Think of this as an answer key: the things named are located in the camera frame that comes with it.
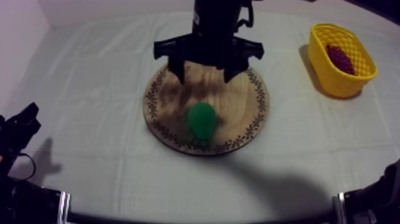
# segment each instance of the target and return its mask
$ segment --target green vegetable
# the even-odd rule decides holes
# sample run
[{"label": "green vegetable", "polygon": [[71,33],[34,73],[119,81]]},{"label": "green vegetable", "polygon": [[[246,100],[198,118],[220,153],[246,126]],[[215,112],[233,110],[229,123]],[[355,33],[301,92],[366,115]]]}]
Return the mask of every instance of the green vegetable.
[{"label": "green vegetable", "polygon": [[193,105],[189,110],[187,120],[197,139],[202,141],[211,139],[217,122],[215,109],[211,105],[205,102]]}]

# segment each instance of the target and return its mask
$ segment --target round wooden board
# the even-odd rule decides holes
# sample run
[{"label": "round wooden board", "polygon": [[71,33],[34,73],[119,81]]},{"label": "round wooden board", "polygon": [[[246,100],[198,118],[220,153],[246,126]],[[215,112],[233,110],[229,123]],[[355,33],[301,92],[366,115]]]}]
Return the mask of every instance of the round wooden board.
[{"label": "round wooden board", "polygon": [[[211,104],[218,115],[208,143],[197,141],[186,122],[197,102]],[[185,63],[185,84],[164,66],[143,98],[143,115],[152,133],[172,149],[194,155],[224,154],[246,145],[263,128],[268,109],[267,87],[254,69],[224,83],[223,70],[191,62]]]}]

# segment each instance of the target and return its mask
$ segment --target white table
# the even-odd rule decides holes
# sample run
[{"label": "white table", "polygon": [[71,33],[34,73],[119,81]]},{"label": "white table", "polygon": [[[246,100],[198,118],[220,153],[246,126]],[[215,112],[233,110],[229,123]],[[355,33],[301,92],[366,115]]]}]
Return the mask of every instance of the white table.
[{"label": "white table", "polygon": [[[163,146],[142,114],[146,85],[167,61],[153,59],[152,44],[189,33],[191,19],[145,14],[47,35],[6,114],[40,107],[42,128],[26,149],[37,161],[34,183],[70,192],[73,211],[100,216],[250,222],[318,214],[331,196],[375,182],[400,158],[400,27],[283,13],[256,12],[254,28],[239,33],[265,49],[251,59],[270,93],[260,135],[218,158]],[[355,32],[379,69],[354,99],[328,98],[310,79],[305,52],[321,22]],[[29,172],[27,164],[19,159],[14,174]]]}]

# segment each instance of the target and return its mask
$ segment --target floral border pattern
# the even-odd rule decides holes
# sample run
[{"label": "floral border pattern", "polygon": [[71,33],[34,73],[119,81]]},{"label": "floral border pattern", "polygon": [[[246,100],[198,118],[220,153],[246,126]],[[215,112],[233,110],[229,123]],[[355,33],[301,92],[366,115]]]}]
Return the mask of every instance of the floral border pattern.
[{"label": "floral border pattern", "polygon": [[234,140],[230,139],[221,145],[213,146],[209,146],[206,143],[195,139],[178,139],[175,133],[172,133],[169,128],[163,126],[158,120],[156,120],[158,116],[158,99],[156,95],[158,92],[158,88],[161,86],[164,78],[167,75],[166,71],[167,68],[161,70],[156,79],[151,83],[150,90],[145,95],[145,98],[147,99],[147,106],[149,108],[149,114],[152,119],[152,122],[150,122],[149,125],[157,130],[164,139],[168,140],[171,143],[174,143],[177,148],[185,148],[186,150],[184,152],[187,153],[190,150],[195,150],[198,151],[199,154],[223,154],[242,147],[245,143],[249,142],[249,140],[255,137],[254,133],[261,128],[261,122],[265,119],[265,113],[267,112],[267,97],[263,90],[263,81],[258,80],[257,75],[253,73],[252,69],[247,69],[245,73],[248,75],[250,83],[253,84],[255,87],[258,102],[258,114],[253,118],[250,125],[246,128],[246,132],[244,135],[238,135]]}]

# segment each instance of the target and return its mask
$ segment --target plastic basket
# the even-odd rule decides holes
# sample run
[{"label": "plastic basket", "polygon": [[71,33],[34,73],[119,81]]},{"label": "plastic basket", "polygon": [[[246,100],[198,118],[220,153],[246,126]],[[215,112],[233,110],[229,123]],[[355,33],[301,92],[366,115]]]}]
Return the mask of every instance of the plastic basket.
[{"label": "plastic basket", "polygon": [[[355,76],[340,71],[330,61],[326,46],[339,46],[350,58]],[[377,74],[377,69],[358,38],[334,24],[316,24],[311,28],[308,58],[317,73],[322,88],[336,97],[358,93]]]}]

